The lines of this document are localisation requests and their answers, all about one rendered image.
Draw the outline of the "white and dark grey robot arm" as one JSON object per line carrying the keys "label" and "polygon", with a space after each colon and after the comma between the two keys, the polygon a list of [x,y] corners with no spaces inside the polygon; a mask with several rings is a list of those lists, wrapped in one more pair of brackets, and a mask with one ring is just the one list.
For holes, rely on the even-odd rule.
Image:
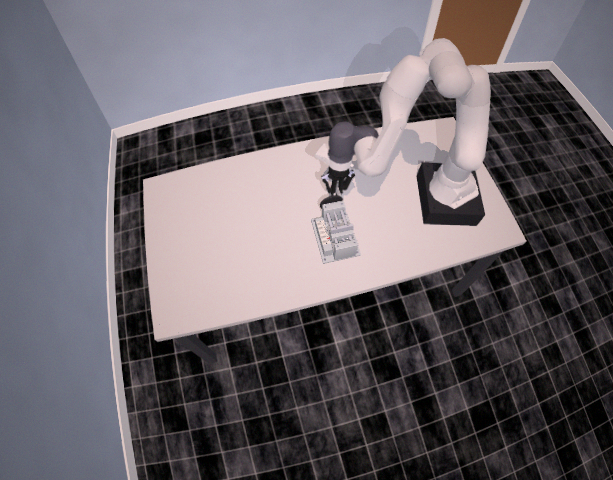
{"label": "white and dark grey robot arm", "polygon": [[381,89],[380,135],[369,126],[357,128],[349,122],[337,123],[331,129],[329,147],[323,144],[315,157],[333,170],[346,171],[353,168],[352,159],[356,155],[361,173],[381,175],[389,165],[414,104],[425,84],[433,80],[442,96],[459,98],[455,136],[442,168],[438,169],[440,174],[434,172],[429,190],[435,200],[453,209],[477,197],[478,187],[471,171],[478,170],[485,158],[491,88],[484,68],[466,66],[463,62],[457,47],[445,38],[433,40],[420,51],[419,57],[407,55],[393,68]]}

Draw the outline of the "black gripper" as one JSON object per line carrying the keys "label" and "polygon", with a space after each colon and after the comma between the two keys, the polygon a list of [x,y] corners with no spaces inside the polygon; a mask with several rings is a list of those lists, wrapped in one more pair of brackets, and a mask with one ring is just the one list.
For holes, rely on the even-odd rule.
{"label": "black gripper", "polygon": [[[333,176],[333,175],[335,175],[336,177]],[[337,195],[341,196],[342,193],[343,193],[343,190],[347,190],[348,189],[348,187],[350,185],[350,182],[351,182],[351,180],[352,180],[352,178],[354,176],[355,176],[355,173],[354,173],[353,170],[349,171],[349,169],[347,169],[346,171],[336,171],[336,170],[333,170],[332,168],[329,167],[329,171],[327,172],[327,175],[325,175],[325,176],[321,175],[321,178],[322,178],[322,181],[326,185],[328,193],[331,193],[331,195],[336,195],[335,192],[336,192],[337,181],[340,180],[338,182]],[[330,178],[332,180],[331,188],[329,187],[329,184],[328,184],[328,178]],[[345,179],[345,181],[344,181],[344,179]],[[341,182],[343,182],[343,183],[341,183]],[[343,188],[343,184],[344,183],[346,185],[344,185],[344,188]]]}

